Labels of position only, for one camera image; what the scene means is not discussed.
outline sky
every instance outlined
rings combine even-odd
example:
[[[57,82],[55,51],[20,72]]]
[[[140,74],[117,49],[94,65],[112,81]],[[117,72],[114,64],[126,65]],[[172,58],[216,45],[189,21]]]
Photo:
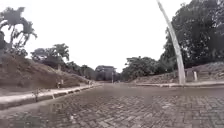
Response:
[[[171,19],[180,4],[190,0],[160,0]],[[111,65],[121,72],[126,58],[158,60],[166,43],[167,24],[156,0],[1,0],[6,7],[25,7],[23,16],[33,22],[38,38],[26,50],[69,46],[70,61]]]

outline tree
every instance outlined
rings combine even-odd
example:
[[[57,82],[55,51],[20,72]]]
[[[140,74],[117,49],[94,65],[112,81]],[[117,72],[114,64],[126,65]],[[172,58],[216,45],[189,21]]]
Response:
[[[8,27],[8,30],[11,31],[10,42],[6,45],[7,50],[23,56],[27,55],[27,52],[23,47],[29,40],[30,35],[34,35],[37,38],[37,35],[32,28],[32,22],[27,21],[22,17],[24,9],[24,7],[19,7],[17,10],[14,10],[13,8],[8,7],[0,13],[0,30],[4,27]],[[21,31],[19,31],[18,25],[23,26]]]
[[[138,77],[154,75],[157,70],[157,61],[148,57],[127,58],[127,67],[123,69],[123,80],[134,80]]]
[[[184,66],[190,68],[224,59],[223,1],[193,0],[182,4],[172,19]],[[170,33],[160,60],[175,57]]]
[[[68,46],[63,44],[55,44],[53,47],[55,53],[57,54],[58,58],[58,70],[61,70],[61,64],[64,62],[62,61],[63,58],[65,57],[67,60],[69,60],[69,50]]]
[[[159,5],[159,8],[160,8],[161,12],[164,15],[164,18],[166,19],[166,22],[168,24],[168,28],[169,28],[169,31],[170,31],[170,34],[171,34],[171,37],[172,37],[172,40],[173,40],[173,46],[174,46],[174,50],[175,50],[175,54],[176,54],[176,58],[177,58],[177,65],[178,65],[179,83],[181,85],[184,85],[185,82],[186,82],[186,79],[185,79],[184,64],[183,64],[182,54],[181,54],[181,51],[180,51],[180,46],[178,44],[178,40],[177,40],[177,37],[175,35],[175,31],[172,27],[172,24],[170,23],[169,18],[166,15],[166,12],[162,7],[162,4],[160,3],[159,0],[157,0],[157,2],[158,2],[158,5]]]
[[[81,72],[81,76],[84,76],[87,79],[91,79],[94,80],[96,75],[95,75],[95,71],[88,67],[87,65],[82,65],[80,68],[80,72]]]

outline paved road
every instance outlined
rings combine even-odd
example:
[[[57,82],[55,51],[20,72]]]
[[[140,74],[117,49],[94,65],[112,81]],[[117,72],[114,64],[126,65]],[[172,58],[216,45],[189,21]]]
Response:
[[[0,128],[224,128],[223,92],[108,85],[0,111]]]

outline foliage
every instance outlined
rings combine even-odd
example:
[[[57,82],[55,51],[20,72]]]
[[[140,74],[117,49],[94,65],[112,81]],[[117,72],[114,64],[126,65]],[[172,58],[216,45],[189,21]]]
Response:
[[[32,22],[22,17],[24,10],[24,7],[19,7],[17,10],[8,7],[1,12],[0,30],[2,31],[3,28],[8,27],[8,31],[11,33],[10,42],[6,45],[6,49],[8,49],[9,52],[25,57],[27,52],[24,46],[31,35],[37,38],[37,34],[34,32]]]
[[[32,59],[37,62],[46,64],[52,68],[65,64],[63,58],[69,59],[68,46],[65,44],[56,44],[52,48],[38,48],[34,50]]]
[[[182,4],[172,19],[185,68],[223,60],[224,39],[222,4],[216,0],[192,0]],[[176,69],[174,48],[166,30],[165,52],[161,55],[159,73]]]
[[[122,79],[133,80],[137,77],[154,75],[158,63],[154,59],[148,57],[132,57],[127,58],[127,67],[123,69]]]
[[[95,71],[87,65],[82,65],[80,68],[80,75],[87,79],[95,80]]]

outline vegetation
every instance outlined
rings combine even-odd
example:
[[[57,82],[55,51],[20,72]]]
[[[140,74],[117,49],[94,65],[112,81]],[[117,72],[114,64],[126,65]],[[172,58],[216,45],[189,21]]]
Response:
[[[223,61],[224,59],[224,1],[192,0],[182,4],[171,20],[178,44],[180,46],[185,68]],[[31,21],[22,17],[23,7],[7,8],[0,13],[0,51],[7,49],[20,56],[26,56],[24,46],[35,34]],[[10,41],[4,40],[4,32],[10,32]],[[177,58],[173,47],[172,31],[166,30],[164,53],[158,61],[149,57],[127,58],[122,73],[113,66],[100,65],[95,70],[87,65],[79,66],[69,61],[69,47],[56,44],[51,48],[37,48],[32,59],[52,68],[74,73],[93,80],[133,80],[137,77],[171,72],[177,69]]]
[[[160,8],[161,12],[164,15],[164,18],[166,19],[166,22],[168,24],[168,30],[170,32],[170,36],[171,36],[171,39],[172,39],[172,44],[174,46],[175,56],[177,58],[177,65],[178,65],[179,83],[181,85],[184,85],[185,82],[186,82],[186,79],[185,79],[184,64],[183,64],[183,59],[182,59],[182,55],[181,55],[181,51],[180,51],[180,46],[178,44],[178,40],[177,40],[175,31],[173,29],[173,26],[170,23],[170,20],[169,20],[168,16],[166,15],[166,12],[163,9],[162,4],[160,3],[159,0],[157,0],[157,2],[158,2],[158,5],[159,5],[159,8]]]
[[[192,0],[182,4],[172,18],[171,24],[175,30],[181,49],[184,67],[223,61],[224,59],[224,1]],[[148,71],[143,59],[135,58],[122,72],[123,79],[171,72],[177,69],[175,49],[171,34],[166,30],[167,42],[164,53],[157,61],[155,70]]]
[[[17,10],[8,7],[1,12],[0,31],[7,30],[10,32],[10,41],[5,45],[5,49],[11,53],[25,57],[27,52],[24,46],[31,35],[37,38],[37,34],[32,27],[32,22],[22,17],[24,10],[24,7],[19,7]]]

